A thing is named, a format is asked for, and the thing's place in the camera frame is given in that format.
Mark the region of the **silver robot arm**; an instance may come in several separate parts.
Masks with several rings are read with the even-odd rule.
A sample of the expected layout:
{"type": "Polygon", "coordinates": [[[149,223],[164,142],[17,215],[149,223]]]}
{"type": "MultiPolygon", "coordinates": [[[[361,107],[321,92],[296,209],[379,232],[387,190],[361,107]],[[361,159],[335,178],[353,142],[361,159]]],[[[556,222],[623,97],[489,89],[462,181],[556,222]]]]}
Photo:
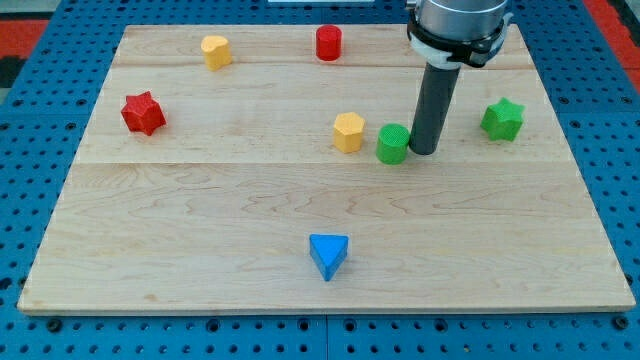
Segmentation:
{"type": "Polygon", "coordinates": [[[415,52],[440,70],[484,67],[501,50],[513,14],[508,0],[411,0],[407,35],[415,52]]]}

